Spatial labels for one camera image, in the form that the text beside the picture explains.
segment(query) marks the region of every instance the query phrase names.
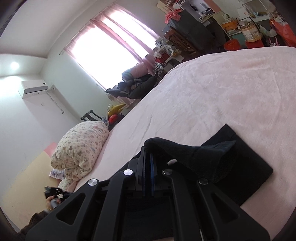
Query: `pink blanket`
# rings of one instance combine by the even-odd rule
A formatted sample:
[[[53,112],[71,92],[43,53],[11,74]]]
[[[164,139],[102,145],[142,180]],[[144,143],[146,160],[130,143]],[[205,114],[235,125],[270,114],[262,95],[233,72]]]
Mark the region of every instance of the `pink blanket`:
[[[111,131],[90,178],[108,179],[144,141],[200,145],[225,123],[274,169],[242,208],[271,236],[296,205],[296,49],[205,55],[172,69]]]

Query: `white air conditioner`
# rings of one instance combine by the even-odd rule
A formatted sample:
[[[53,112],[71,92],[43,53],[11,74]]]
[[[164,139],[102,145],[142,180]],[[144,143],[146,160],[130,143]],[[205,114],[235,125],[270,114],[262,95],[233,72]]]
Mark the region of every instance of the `white air conditioner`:
[[[27,80],[22,81],[19,87],[19,94],[24,99],[33,95],[46,93],[48,85],[44,80]]]

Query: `floral pillow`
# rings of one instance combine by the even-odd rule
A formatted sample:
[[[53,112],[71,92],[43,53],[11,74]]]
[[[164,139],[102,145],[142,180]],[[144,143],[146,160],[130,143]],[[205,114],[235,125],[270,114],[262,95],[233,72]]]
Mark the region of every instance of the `floral pillow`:
[[[67,189],[92,170],[108,134],[103,122],[86,121],[77,124],[63,136],[51,160],[54,169],[65,169],[65,179],[60,183],[60,188]]]

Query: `brown sleeve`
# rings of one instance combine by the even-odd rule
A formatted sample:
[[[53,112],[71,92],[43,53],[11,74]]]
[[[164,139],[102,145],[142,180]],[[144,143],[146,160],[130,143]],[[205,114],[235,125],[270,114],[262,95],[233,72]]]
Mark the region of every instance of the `brown sleeve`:
[[[21,231],[18,233],[19,236],[25,240],[26,234],[28,233],[28,231],[34,227],[37,223],[39,223],[43,218],[45,218],[47,215],[47,213],[45,211],[42,211],[40,213],[35,213],[32,217],[31,220],[29,222],[29,224],[27,226],[25,226],[23,229],[21,229]]]

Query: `ceiling light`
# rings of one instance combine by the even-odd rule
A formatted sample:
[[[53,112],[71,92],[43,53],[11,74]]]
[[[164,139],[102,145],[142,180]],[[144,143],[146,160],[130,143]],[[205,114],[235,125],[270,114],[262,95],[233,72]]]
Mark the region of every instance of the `ceiling light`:
[[[20,67],[20,65],[17,62],[12,62],[10,67],[13,70],[17,70]]]

